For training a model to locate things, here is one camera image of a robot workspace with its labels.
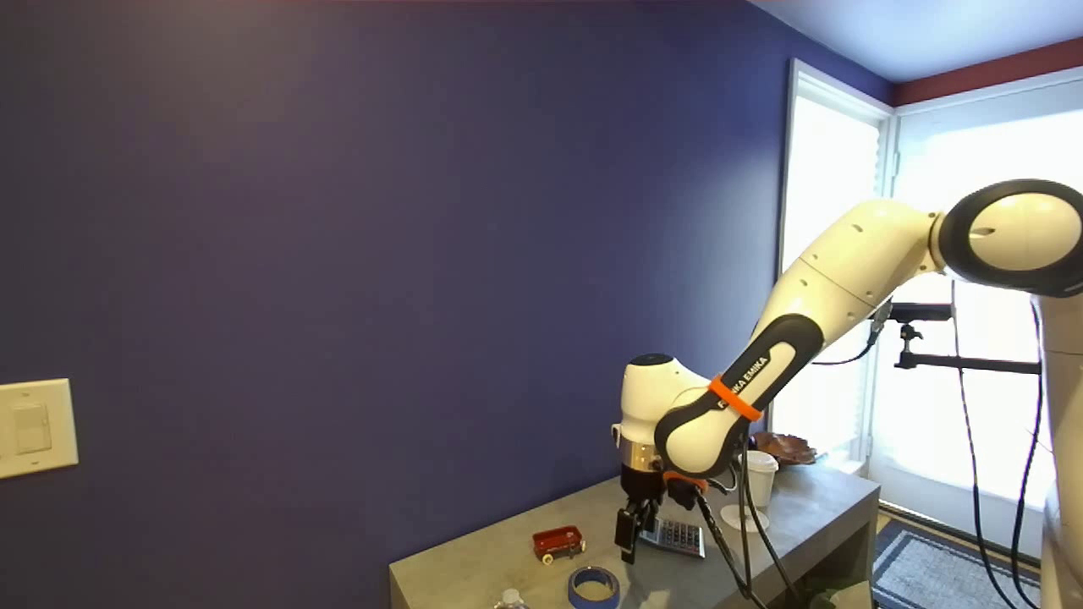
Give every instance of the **wall plate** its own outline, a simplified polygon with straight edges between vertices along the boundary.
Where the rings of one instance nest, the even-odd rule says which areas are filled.
[[[0,384],[0,478],[75,467],[66,379]]]

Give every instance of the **gray table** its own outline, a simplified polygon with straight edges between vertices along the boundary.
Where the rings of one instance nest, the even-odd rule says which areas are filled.
[[[394,609],[490,609],[505,587],[516,587],[530,609],[565,609],[565,580],[583,564],[615,571],[625,609],[738,609],[752,605],[738,596],[732,571],[712,541],[707,559],[682,559],[638,543],[635,564],[619,559],[612,543],[615,509],[625,492],[619,479],[602,479],[530,508],[490,526],[471,530],[447,543],[389,564]],[[879,488],[866,478],[831,467],[784,467],[767,509],[767,538],[781,553],[781,567],[804,591],[838,580],[870,579]],[[665,499],[663,517],[701,525],[698,509]],[[585,535],[577,559],[538,564],[530,535],[576,525]],[[741,535],[719,525],[723,541],[741,552]],[[752,535],[753,596],[781,605],[784,585],[759,535]]]

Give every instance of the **cup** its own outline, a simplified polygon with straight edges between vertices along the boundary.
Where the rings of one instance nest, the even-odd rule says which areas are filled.
[[[759,509],[767,509],[776,489],[779,459],[763,450],[749,450],[749,492]]]

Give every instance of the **robotic arm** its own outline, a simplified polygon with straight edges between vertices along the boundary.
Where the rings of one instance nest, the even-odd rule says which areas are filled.
[[[779,277],[752,342],[718,379],[701,379],[668,354],[644,354],[623,376],[623,420],[612,427],[623,450],[623,489],[615,541],[632,559],[635,535],[653,526],[663,479],[712,478],[749,439],[749,421],[804,368],[828,342],[860,323],[914,275],[953,270],[975,283],[1040,295],[1046,304],[1052,447],[1083,459],[1083,196],[1046,179],[1011,179],[965,196],[949,214],[921,214],[876,199],[838,217]],[[1058,515],[1048,525],[1062,591],[1083,585],[1083,479],[1058,467]]]

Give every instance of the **blue wall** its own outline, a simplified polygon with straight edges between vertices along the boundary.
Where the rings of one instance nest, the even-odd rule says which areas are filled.
[[[623,359],[767,292],[784,64],[743,2],[0,6],[0,605],[381,605],[384,564],[615,474]]]

